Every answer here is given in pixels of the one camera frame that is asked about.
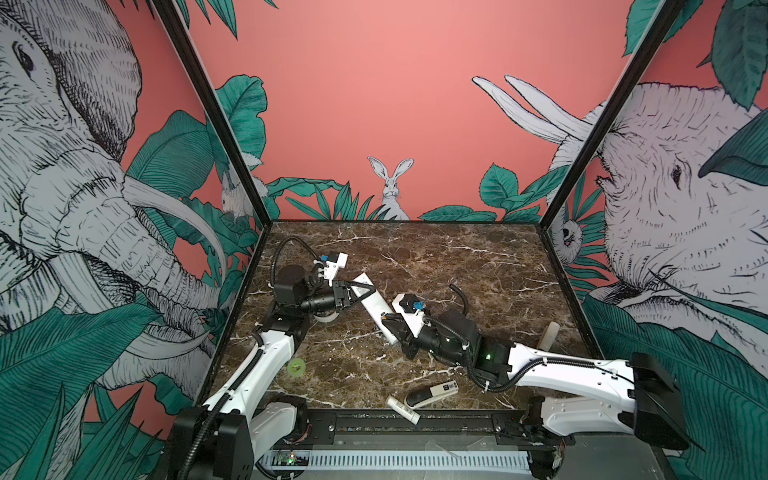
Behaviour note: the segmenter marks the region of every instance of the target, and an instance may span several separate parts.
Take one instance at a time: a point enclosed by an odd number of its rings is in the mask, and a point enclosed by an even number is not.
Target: tropical leaf
[[[383,217],[384,215],[389,213],[389,208],[386,210],[383,210],[384,205],[379,205],[373,212],[370,213],[368,217],[366,217],[366,220],[378,220],[379,218]]]
[[[680,12],[670,27],[667,36],[664,37],[664,41],[672,38],[694,16],[702,2],[703,0],[688,0],[686,2],[682,12]],[[643,33],[645,33],[645,28],[653,18],[658,5],[659,0],[634,0],[632,2],[629,15],[627,16],[627,47],[624,49],[625,55],[634,53],[637,49],[640,39],[643,38]]]
[[[730,343],[726,342],[725,339],[723,339],[723,337],[720,336],[720,334],[718,332],[715,332],[715,334],[712,337],[712,339],[710,340],[710,342],[712,342],[715,345],[719,346],[721,349],[725,349],[725,350],[731,352],[735,356],[737,356],[740,359],[742,359],[744,362],[747,362],[747,360],[744,358],[744,355],[742,355],[739,350],[736,350],[735,348],[733,348],[730,345]]]
[[[601,280],[608,280],[605,275],[591,268],[574,268],[572,266],[566,266],[564,268],[568,275],[575,278],[599,278]]]
[[[699,169],[699,178],[712,172],[768,186],[768,110],[742,127]]]
[[[740,322],[744,322],[747,325],[751,325],[755,327],[761,332],[768,333],[768,315],[766,315],[765,313],[758,312],[757,310],[750,310],[742,306],[732,306],[732,305],[727,305],[725,303],[718,303],[718,302],[713,302],[712,300],[700,298],[698,296],[694,296],[684,292],[683,290],[680,290],[679,288],[668,283],[666,280],[662,279],[658,275],[654,274],[654,276],[658,278],[659,281],[664,283],[666,286],[670,287],[672,290],[684,295],[691,302],[698,303],[701,306],[705,306],[706,308],[718,313],[722,313],[723,315],[733,317],[734,319],[737,319]]]
[[[751,108],[768,68],[768,6],[734,8],[727,0],[715,25],[712,69],[730,97]]]
[[[591,283],[589,283],[587,281],[579,280],[579,279],[575,279],[575,278],[569,278],[568,282],[574,288],[580,288],[582,290],[587,290],[589,292],[591,292],[592,290],[597,288],[595,285],[592,285]]]
[[[224,115],[232,127],[232,133],[242,152],[261,158],[266,145],[264,120],[259,114],[266,111],[266,93],[258,77],[237,75],[216,90]],[[219,179],[229,170],[230,159],[223,149],[213,125],[207,122],[211,147],[216,161]]]
[[[459,217],[473,213],[474,210],[463,205],[445,205],[423,214],[419,218],[428,222],[453,222]]]
[[[496,214],[493,212],[471,212],[470,214],[461,215],[456,219],[457,222],[495,222]]]
[[[589,257],[576,257],[576,260],[573,262],[574,265],[580,265],[580,266],[596,266],[597,268],[601,268],[606,271],[610,271],[607,265],[605,265],[602,262],[598,262],[597,260],[591,259]]]
[[[370,205],[371,200],[373,200],[373,195],[368,197],[368,200],[363,202],[360,210],[357,212],[357,218],[355,220],[365,220],[366,215],[368,214],[368,206]]]
[[[120,450],[122,439],[130,425],[131,416],[140,394],[141,390],[139,389],[112,417],[103,423],[98,433],[83,449],[65,480],[114,478],[108,469]]]
[[[504,215],[502,222],[516,222],[516,223],[536,223],[539,221],[540,207],[526,208],[524,210],[515,210]]]
[[[589,247],[582,247],[579,250],[579,255],[595,255],[596,253],[605,253],[605,245],[590,245]]]
[[[45,480],[64,413],[64,386],[62,385],[43,428],[16,471],[15,480]]]
[[[578,208],[578,211],[576,212],[576,218],[581,218],[583,215],[585,215],[594,206],[594,203],[598,201],[598,198],[600,198],[602,194],[603,189],[600,187],[592,192],[592,195],[587,197],[587,200],[584,200],[584,203],[582,203]]]
[[[339,191],[339,194],[336,195],[336,201],[333,202],[333,218],[334,220],[336,218],[341,218],[343,213],[349,209],[349,202],[352,199],[352,189],[349,187],[349,182],[347,182],[342,189]]]
[[[126,175],[173,198],[189,198],[213,167],[205,125],[185,111],[175,111],[147,138]]]
[[[341,190],[343,185],[334,180],[310,180],[309,178],[281,177],[266,185],[270,197],[279,197],[285,190],[290,190],[300,197],[311,197],[315,194],[315,185],[320,190]]]
[[[328,207],[328,200],[320,188],[315,185],[315,194],[317,196],[317,206],[320,207],[320,212],[325,218],[331,218],[331,210]]]
[[[565,175],[568,173],[568,165],[563,167],[557,167],[554,170],[550,170],[538,180],[528,185],[525,190],[520,192],[520,195],[533,194],[533,198],[538,200],[539,198],[546,197],[555,188],[559,187],[563,183]]]
[[[245,253],[248,255],[248,247],[255,243],[251,240],[254,237],[258,238],[258,235],[250,228],[247,219],[243,218],[241,221],[235,221],[233,214],[226,214],[212,204],[204,204],[197,198],[183,200],[183,202],[210,225],[219,238],[226,255],[229,256],[233,253]],[[213,252],[213,246],[211,246],[208,239],[201,232],[197,231],[195,227],[172,215],[163,212],[160,215],[168,226],[176,231],[176,235],[179,238],[183,238],[193,245],[199,243],[206,252]],[[247,233],[249,234],[247,238],[249,243],[241,245],[241,237]]]
[[[210,6],[219,15],[221,21],[230,29],[232,35],[237,38],[237,20],[235,19],[235,8],[232,6],[232,0],[208,0]]]
[[[154,384],[154,398],[163,404],[168,415],[178,415],[181,410],[192,406],[192,399],[186,397],[168,376],[155,375],[150,382]]]
[[[161,317],[136,303],[94,315],[65,315],[52,308],[0,336],[0,398],[35,400],[34,408],[28,402],[7,402],[0,411],[4,431],[0,472],[29,450],[45,424],[38,412],[51,411],[62,384],[64,408],[69,411],[144,327]]]
[[[324,217],[322,213],[315,210],[314,208],[310,207],[309,205],[303,204],[299,202],[298,200],[294,200],[291,197],[286,197],[286,200],[288,200],[288,203],[293,205],[294,207],[298,208],[305,214],[309,215],[310,217],[314,218],[315,220],[330,220],[327,217]]]
[[[584,193],[584,181],[586,180],[587,175],[581,174],[581,176],[578,178],[578,181],[576,182],[576,188],[574,189],[574,199],[573,204],[571,207],[573,208],[573,214],[571,215],[574,219],[578,218],[576,213],[578,212],[579,205],[581,205],[581,195]]]
[[[179,10],[181,10],[181,16],[184,17],[184,23],[187,24],[187,28],[189,28],[190,27],[190,11],[189,11],[189,8],[187,8],[187,0],[176,0],[176,4],[179,5]]]
[[[590,296],[581,304],[607,358],[652,355],[677,379],[690,437],[686,466],[703,480],[763,478],[768,438],[768,379],[744,361],[685,329],[635,323]]]
[[[538,198],[535,195],[536,195],[536,192],[528,192],[526,194],[512,195],[511,197],[506,198],[504,199],[504,201],[502,201],[502,208],[506,212],[511,212],[513,210],[517,210],[520,207],[525,207],[527,205],[532,204],[536,200],[538,200]]]
[[[210,24],[210,17],[208,16],[208,10],[205,8],[205,0],[194,0],[197,3],[197,6],[200,7],[200,10],[203,12],[203,15],[205,15],[205,19],[208,20],[208,24]]]
[[[502,202],[518,194],[518,176],[496,164],[485,172],[480,182],[480,198],[489,207],[502,208]]]

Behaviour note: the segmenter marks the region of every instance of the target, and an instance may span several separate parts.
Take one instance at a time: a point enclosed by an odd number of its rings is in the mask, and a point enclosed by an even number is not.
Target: brown marble surface
[[[468,316],[481,332],[535,346],[541,332],[554,320],[561,329],[551,351],[587,355],[534,227],[498,223],[276,223],[212,392],[224,384],[254,345],[250,331],[263,319],[272,298],[267,286],[269,265],[277,244],[290,235],[303,238],[318,255],[331,250],[349,254],[347,267],[337,278],[351,280],[365,271],[388,302],[397,293],[424,296],[453,282],[469,298]],[[289,263],[308,268],[310,258],[289,243],[280,265]],[[433,312],[441,311],[440,303],[461,309],[460,300],[450,290],[435,292],[432,298]],[[283,367],[263,403],[273,395],[289,393],[307,398],[313,408],[386,408],[388,395],[402,400],[412,389],[450,379],[458,382],[459,393],[429,408],[524,409],[528,397],[553,393],[515,387],[501,394],[486,394],[466,378],[461,367],[445,366],[426,352],[409,361],[399,345],[386,343],[362,306],[345,311],[332,323],[313,322],[294,357],[306,362],[304,374],[293,378]]]

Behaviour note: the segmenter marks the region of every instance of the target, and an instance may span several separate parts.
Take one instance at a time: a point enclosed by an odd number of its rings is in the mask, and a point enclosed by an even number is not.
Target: elephant eye
[[[672,169],[672,181],[675,185],[677,185],[677,189],[680,189],[680,176],[682,175],[683,170],[680,168],[680,165],[675,165]]]
[[[35,63],[32,61],[29,55],[27,55],[27,52],[24,51],[24,45],[21,45],[18,42],[14,42],[13,52],[16,54],[18,63],[22,65],[22,68],[24,68],[24,71],[27,73],[27,76],[31,77],[30,74],[35,69]]]

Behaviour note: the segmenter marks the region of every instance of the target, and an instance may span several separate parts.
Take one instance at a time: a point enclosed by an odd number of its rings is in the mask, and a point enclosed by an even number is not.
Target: white slotted panel
[[[272,470],[459,470],[530,473],[526,452],[426,452],[424,450],[302,450],[308,467],[272,465],[277,452],[262,458]]]

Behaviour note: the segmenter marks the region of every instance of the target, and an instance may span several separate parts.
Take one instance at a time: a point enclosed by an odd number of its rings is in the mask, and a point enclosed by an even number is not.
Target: rabbit illustration
[[[376,160],[374,157],[368,157],[368,160],[371,162],[371,167],[373,167],[376,175],[384,179],[384,194],[382,198],[382,205],[384,207],[382,211],[389,209],[389,212],[382,217],[382,220],[410,220],[406,212],[400,208],[400,204],[397,203],[397,197],[400,196],[397,178],[413,166],[413,159],[408,158],[400,162],[391,177],[381,161]]]

